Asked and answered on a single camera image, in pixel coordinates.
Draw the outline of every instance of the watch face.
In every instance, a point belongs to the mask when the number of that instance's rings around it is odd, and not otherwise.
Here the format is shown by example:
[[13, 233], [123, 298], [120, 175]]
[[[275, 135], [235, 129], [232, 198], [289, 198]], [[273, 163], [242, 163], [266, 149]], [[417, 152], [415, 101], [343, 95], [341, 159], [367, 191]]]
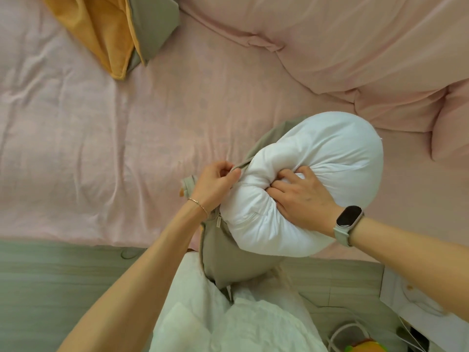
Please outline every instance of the watch face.
[[337, 225], [340, 227], [350, 227], [360, 216], [362, 209], [358, 206], [348, 206], [337, 218]]

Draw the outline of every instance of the thin gold bracelet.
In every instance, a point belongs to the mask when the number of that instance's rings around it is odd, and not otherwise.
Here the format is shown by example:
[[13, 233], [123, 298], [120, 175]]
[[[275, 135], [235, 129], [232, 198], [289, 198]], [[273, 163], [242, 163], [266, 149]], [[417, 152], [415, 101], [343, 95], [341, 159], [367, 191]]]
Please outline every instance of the thin gold bracelet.
[[208, 218], [208, 212], [207, 212], [207, 210], [205, 210], [205, 207], [203, 207], [202, 205], [200, 205], [200, 202], [198, 202], [197, 200], [194, 200], [194, 199], [192, 199], [192, 198], [189, 198], [188, 200], [193, 201], [193, 202], [195, 202], [197, 205], [199, 205], [200, 207], [202, 207], [202, 210], [205, 211], [205, 213], [207, 214], [207, 218]]

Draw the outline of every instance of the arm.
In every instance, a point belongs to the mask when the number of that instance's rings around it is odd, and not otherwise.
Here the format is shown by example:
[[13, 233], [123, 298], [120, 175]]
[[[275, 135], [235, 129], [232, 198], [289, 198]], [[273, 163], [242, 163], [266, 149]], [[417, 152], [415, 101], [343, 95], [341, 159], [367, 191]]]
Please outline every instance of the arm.
[[[281, 214], [291, 223], [334, 237], [343, 211], [309, 167], [288, 169], [267, 189]], [[448, 311], [469, 321], [469, 247], [407, 232], [364, 217], [350, 235], [350, 243], [415, 284]]]
[[[210, 212], [241, 176], [221, 161], [205, 168], [192, 198]], [[192, 201], [149, 249], [101, 296], [62, 342], [58, 352], [141, 351], [160, 314], [191, 237], [206, 218]]]

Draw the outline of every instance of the fitness tracker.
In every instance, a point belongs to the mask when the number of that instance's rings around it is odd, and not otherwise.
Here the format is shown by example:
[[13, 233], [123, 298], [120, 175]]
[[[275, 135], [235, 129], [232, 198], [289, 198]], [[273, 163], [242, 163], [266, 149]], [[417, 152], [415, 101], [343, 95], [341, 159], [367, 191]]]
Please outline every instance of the fitness tracker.
[[363, 217], [363, 210], [358, 206], [348, 206], [337, 218], [334, 227], [335, 239], [345, 247], [351, 247], [349, 243], [350, 231]]

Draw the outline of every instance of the hand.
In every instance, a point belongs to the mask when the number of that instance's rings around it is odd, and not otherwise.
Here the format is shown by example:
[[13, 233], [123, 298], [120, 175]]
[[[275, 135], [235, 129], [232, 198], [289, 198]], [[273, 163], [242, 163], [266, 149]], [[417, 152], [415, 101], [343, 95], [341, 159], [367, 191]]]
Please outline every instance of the hand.
[[221, 204], [231, 187], [241, 177], [241, 169], [231, 171], [233, 164], [222, 160], [207, 165], [197, 180], [191, 198], [197, 200], [208, 213]]
[[304, 179], [290, 169], [281, 170], [278, 178], [286, 178], [291, 184], [276, 180], [267, 193], [277, 202], [280, 213], [292, 224], [310, 231], [334, 236], [337, 217], [344, 210], [308, 166], [298, 168]]

